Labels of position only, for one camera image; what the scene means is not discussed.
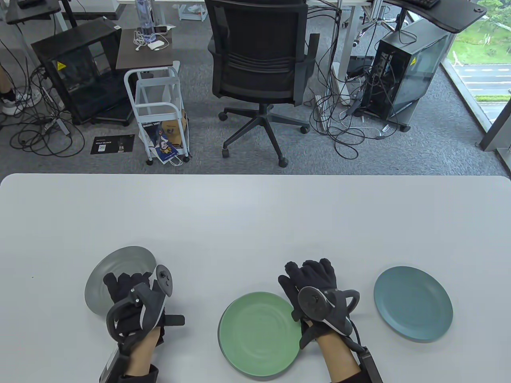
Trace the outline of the person's left hand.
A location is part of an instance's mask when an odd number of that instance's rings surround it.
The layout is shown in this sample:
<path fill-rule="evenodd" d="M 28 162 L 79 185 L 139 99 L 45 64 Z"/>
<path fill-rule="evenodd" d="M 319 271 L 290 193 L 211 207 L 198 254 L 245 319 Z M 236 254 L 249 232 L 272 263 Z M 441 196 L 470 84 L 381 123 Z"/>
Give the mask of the person's left hand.
<path fill-rule="evenodd" d="M 122 355 L 133 349 L 157 327 L 165 326 L 166 293 L 151 272 L 103 279 L 114 305 L 108 310 L 107 330 L 117 342 Z"/>

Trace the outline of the person's right hand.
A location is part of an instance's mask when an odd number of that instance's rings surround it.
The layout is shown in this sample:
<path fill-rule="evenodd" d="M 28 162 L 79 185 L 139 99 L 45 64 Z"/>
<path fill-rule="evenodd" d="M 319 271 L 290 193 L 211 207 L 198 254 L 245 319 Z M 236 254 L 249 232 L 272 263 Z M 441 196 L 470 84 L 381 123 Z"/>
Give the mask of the person's right hand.
<path fill-rule="evenodd" d="M 278 282 L 293 306 L 291 316 L 296 322 L 307 318 L 299 305 L 299 292 L 302 288 L 312 287 L 321 291 L 337 288 L 335 270 L 326 258 L 320 261 L 307 260 L 301 267 L 289 261 L 285 265 L 285 272 L 286 275 L 278 277 Z"/>

